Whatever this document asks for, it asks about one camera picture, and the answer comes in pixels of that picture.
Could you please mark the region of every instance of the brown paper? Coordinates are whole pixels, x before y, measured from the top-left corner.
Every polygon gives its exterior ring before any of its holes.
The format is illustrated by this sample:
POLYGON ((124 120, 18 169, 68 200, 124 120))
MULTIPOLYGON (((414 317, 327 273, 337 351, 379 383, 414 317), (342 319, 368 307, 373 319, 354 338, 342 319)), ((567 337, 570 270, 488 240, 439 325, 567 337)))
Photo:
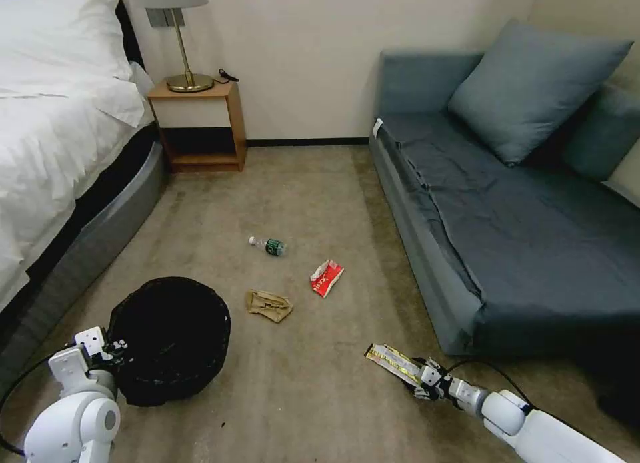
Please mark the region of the brown paper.
POLYGON ((285 296, 249 290, 247 292, 247 310, 249 313, 261 314, 279 323, 293 311, 293 305, 285 296))

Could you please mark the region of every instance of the baseboard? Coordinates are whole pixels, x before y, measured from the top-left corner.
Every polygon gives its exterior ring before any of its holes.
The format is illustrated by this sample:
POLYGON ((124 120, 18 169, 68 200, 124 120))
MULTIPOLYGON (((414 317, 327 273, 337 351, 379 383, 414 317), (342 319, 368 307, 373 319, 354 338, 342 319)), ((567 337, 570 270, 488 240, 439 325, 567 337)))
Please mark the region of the baseboard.
POLYGON ((368 137, 355 138, 307 138, 307 139, 248 139, 249 147, 272 146, 346 146, 365 145, 369 143, 368 137))

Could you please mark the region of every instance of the red snack wrapper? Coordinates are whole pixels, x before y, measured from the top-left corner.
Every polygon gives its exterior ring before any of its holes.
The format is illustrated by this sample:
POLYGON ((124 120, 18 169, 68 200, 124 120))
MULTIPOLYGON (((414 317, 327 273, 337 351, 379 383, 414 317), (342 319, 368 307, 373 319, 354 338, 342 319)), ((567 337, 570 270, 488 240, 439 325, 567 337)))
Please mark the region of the red snack wrapper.
POLYGON ((345 269, 333 260, 322 263, 311 275, 311 289, 325 298, 345 269))

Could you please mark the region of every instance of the nightstand shelf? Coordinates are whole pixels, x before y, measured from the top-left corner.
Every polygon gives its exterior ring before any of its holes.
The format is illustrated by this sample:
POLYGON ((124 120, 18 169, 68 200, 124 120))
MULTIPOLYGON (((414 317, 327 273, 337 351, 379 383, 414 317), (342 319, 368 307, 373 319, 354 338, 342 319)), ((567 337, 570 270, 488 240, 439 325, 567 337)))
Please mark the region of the nightstand shelf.
POLYGON ((163 82, 148 98, 171 171, 242 171, 247 138, 236 83, 173 93, 163 82))

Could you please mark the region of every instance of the white pillow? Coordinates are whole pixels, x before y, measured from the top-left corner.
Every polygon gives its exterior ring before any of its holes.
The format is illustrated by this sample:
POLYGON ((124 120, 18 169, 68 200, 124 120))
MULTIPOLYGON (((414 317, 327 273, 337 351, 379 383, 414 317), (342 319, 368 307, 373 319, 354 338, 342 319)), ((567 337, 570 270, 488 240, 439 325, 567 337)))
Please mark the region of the white pillow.
POLYGON ((0 93, 57 94, 68 82, 127 81, 119 0, 0 0, 0 93))

